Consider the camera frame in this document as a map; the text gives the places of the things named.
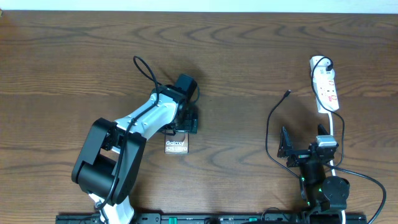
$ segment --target white background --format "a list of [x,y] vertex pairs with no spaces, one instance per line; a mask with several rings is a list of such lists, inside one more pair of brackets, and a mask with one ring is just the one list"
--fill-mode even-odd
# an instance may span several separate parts
[[3,10],[398,14],[398,0],[0,0]]

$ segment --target wooden surface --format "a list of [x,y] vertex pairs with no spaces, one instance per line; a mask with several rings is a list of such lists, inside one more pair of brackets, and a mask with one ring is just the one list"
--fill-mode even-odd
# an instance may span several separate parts
[[[328,126],[310,89],[308,60],[316,54],[335,62],[346,121],[342,167],[384,184],[376,223],[396,223],[398,16],[39,11],[0,19],[0,223],[53,223],[59,213],[93,211],[71,181],[72,167],[94,120],[121,118],[147,101],[153,83],[136,70],[134,55],[162,83],[187,73],[201,88],[189,155],[165,155],[156,134],[131,192],[135,208],[299,209],[299,183],[266,156],[265,127],[286,89],[293,93],[270,123],[273,156],[282,125],[297,148],[315,139],[319,122]],[[337,118],[335,135],[340,141]],[[379,187],[341,176],[351,183],[348,211],[371,218]]]

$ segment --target power outlet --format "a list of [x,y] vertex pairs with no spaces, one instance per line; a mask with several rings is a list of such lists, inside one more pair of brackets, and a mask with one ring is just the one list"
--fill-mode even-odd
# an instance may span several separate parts
[[[314,56],[310,60],[311,72],[315,64],[322,58],[323,56]],[[331,62],[328,59],[323,59],[315,70],[313,71],[313,85],[315,92],[317,93],[319,100],[322,102],[322,105],[331,111],[336,111],[339,108],[338,99],[337,99],[337,91],[335,86],[335,71],[334,69],[327,71],[326,68],[330,65]],[[319,104],[318,100],[317,108],[319,113],[328,113],[327,110],[323,109],[323,107]]]

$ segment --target wooden table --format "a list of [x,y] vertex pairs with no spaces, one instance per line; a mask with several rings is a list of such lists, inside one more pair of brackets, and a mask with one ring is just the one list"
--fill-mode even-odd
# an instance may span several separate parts
[[[201,88],[190,153],[165,155],[156,134],[130,194],[135,208],[298,210],[298,181],[264,150],[266,118],[291,89],[271,118],[274,157],[282,126],[296,148],[315,139],[318,123],[328,126],[310,88],[308,60],[317,54],[335,63],[346,121],[342,167],[384,184],[377,223],[395,223],[398,16],[40,11],[6,11],[0,19],[0,223],[53,223],[59,213],[93,211],[71,181],[72,167],[93,121],[121,118],[148,99],[153,83],[137,71],[134,55],[162,83],[187,73]],[[335,135],[340,142],[337,118]],[[348,211],[370,219],[380,188],[338,175],[351,183]]]

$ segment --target white cable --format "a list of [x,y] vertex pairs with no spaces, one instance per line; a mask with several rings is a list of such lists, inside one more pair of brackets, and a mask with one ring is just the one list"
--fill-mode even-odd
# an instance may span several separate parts
[[[333,118],[331,116],[331,112],[328,113],[328,116],[329,116],[329,130],[330,130],[330,135],[332,136],[333,135]],[[331,166],[334,166],[333,160],[331,160],[329,162],[329,164]],[[336,171],[334,169],[331,170],[331,175],[332,176],[336,175]],[[342,219],[341,224],[346,224],[346,212],[344,210],[341,211],[341,219]]]

